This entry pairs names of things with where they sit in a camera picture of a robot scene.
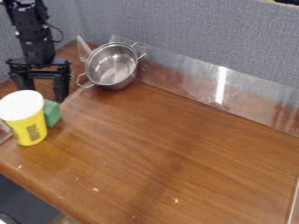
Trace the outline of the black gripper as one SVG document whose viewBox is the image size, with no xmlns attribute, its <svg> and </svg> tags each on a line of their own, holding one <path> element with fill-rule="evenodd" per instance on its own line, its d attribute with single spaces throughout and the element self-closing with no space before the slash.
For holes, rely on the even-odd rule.
<svg viewBox="0 0 299 224">
<path fill-rule="evenodd" d="M 9 77 L 19 90 L 35 90 L 33 80 L 52 80 L 55 101 L 61 103 L 69 95 L 71 62 L 55 57 L 44 64 L 32 64 L 24 58 L 8 59 Z"/>
</svg>

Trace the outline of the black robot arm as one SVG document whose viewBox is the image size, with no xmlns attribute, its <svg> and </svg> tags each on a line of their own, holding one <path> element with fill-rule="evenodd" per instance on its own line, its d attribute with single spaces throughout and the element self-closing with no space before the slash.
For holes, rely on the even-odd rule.
<svg viewBox="0 0 299 224">
<path fill-rule="evenodd" d="M 43 0 L 0 0 L 0 4 L 16 28 L 23 50 L 21 58 L 5 61 L 9 78 L 19 90 L 35 90 L 36 79 L 52 80 L 55 101 L 61 103 L 69 95 L 71 62 L 56 56 L 53 44 L 61 39 L 52 38 L 52 28 L 61 30 L 47 22 L 47 6 Z"/>
</svg>

